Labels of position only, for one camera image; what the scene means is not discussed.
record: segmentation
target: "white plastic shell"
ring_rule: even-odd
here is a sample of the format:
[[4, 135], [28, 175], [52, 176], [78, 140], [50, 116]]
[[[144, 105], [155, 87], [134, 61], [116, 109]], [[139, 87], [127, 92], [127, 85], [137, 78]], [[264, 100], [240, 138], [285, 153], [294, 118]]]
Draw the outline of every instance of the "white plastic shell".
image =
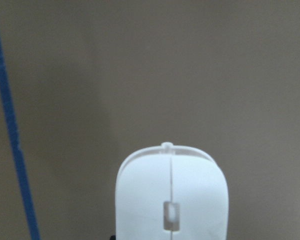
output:
[[116, 240], [225, 240], [228, 208], [226, 179], [211, 156], [164, 142], [121, 164]]

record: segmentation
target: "gray surface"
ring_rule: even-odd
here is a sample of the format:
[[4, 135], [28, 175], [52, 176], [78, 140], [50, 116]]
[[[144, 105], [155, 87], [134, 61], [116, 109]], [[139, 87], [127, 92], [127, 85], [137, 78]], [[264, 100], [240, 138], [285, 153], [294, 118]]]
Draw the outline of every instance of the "gray surface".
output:
[[[228, 240], [300, 240], [300, 1], [0, 1], [43, 240], [107, 240], [131, 152], [227, 178]], [[28, 229], [0, 106], [0, 240]]]

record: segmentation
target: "blue stripe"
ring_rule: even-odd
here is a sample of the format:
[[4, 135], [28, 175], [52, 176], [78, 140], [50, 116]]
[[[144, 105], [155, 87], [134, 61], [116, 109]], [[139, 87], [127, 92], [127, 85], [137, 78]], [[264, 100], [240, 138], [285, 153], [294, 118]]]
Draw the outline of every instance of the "blue stripe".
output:
[[12, 149], [14, 165], [19, 181], [19, 187], [22, 195], [23, 206], [32, 240], [40, 240], [39, 229], [36, 220], [36, 214], [31, 197], [26, 165], [22, 149], [20, 147], [18, 125], [15, 116], [13, 100], [9, 87], [9, 80], [5, 65], [4, 54], [0, 42], [0, 94], [4, 110], [6, 127], [9, 135], [10, 146]]

